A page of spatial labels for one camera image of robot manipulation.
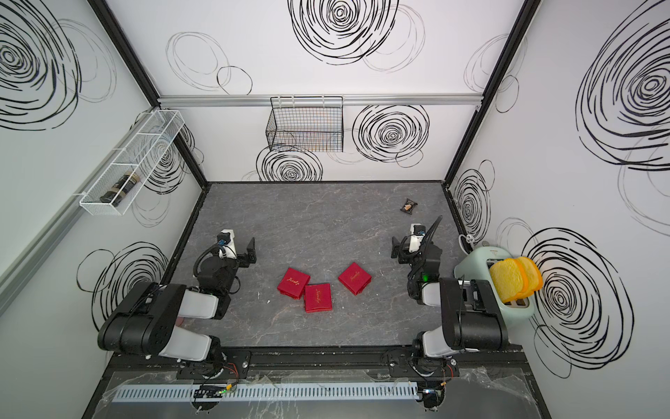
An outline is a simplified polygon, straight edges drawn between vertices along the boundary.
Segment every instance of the white wall shelf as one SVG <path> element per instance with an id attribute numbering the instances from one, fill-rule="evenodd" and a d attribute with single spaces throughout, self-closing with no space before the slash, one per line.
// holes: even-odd
<path id="1" fill-rule="evenodd" d="M 91 215 L 124 215 L 184 126 L 179 111 L 154 110 L 79 201 Z M 121 178 L 110 202 L 101 202 Z M 132 179 L 139 178 L 130 188 Z"/>

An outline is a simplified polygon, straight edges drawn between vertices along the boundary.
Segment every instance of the gray table surface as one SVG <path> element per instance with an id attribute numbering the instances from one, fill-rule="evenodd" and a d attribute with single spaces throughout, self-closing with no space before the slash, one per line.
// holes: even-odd
<path id="1" fill-rule="evenodd" d="M 406 198 L 419 203 L 412 215 L 400 211 Z M 214 184 L 172 281 L 197 284 L 193 263 L 222 229 L 234 229 L 238 252 L 255 237 L 258 262 L 239 270 L 241 290 L 222 320 L 186 319 L 182 327 L 224 346 L 409 344 L 440 326 L 440 309 L 408 297 L 409 266 L 390 258 L 391 237 L 438 215 L 433 241 L 443 250 L 442 276 L 451 276 L 463 255 L 437 182 Z M 338 281 L 354 261 L 373 277 L 358 296 Z M 302 300 L 281 295 L 289 267 L 311 275 L 311 284 L 331 284 L 333 310 L 308 314 Z"/>

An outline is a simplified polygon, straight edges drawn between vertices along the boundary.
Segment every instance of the bread slice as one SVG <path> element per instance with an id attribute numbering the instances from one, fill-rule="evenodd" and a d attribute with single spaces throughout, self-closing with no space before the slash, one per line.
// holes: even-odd
<path id="1" fill-rule="evenodd" d="M 528 291 L 526 291 L 521 298 L 530 297 L 535 291 L 540 291 L 540 289 L 542 289 L 542 285 L 544 284 L 542 281 L 542 273 L 537 269 L 537 265 L 535 265 L 535 262 L 531 259 L 525 256 L 520 256 L 517 260 L 523 265 L 523 269 L 528 277 Z"/>
<path id="2" fill-rule="evenodd" d="M 488 271 L 503 303 L 516 300 L 529 289 L 528 277 L 520 261 L 508 258 L 497 262 Z"/>

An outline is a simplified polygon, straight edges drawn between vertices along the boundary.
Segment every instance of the red box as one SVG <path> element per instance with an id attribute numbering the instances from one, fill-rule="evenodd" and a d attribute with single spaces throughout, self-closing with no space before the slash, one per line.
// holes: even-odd
<path id="1" fill-rule="evenodd" d="M 310 281 L 310 276 L 289 268 L 281 279 L 277 289 L 285 296 L 299 300 L 305 292 L 305 285 Z"/>
<path id="2" fill-rule="evenodd" d="M 357 296 L 373 280 L 373 277 L 354 262 L 346 268 L 346 271 L 342 272 L 338 279 Z"/>
<path id="3" fill-rule="evenodd" d="M 305 311 L 331 311 L 333 309 L 330 297 L 330 284 L 308 285 L 305 287 Z"/>

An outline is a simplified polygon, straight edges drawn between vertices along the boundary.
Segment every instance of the aluminum rail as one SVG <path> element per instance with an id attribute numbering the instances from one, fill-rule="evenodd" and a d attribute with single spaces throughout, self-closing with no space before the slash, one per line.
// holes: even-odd
<path id="1" fill-rule="evenodd" d="M 163 108 L 261 106 L 270 107 L 270 99 L 281 97 L 282 106 L 369 106 L 369 105 L 474 105 L 482 103 L 479 93 L 421 93 L 408 95 L 197 95 L 161 96 Z"/>

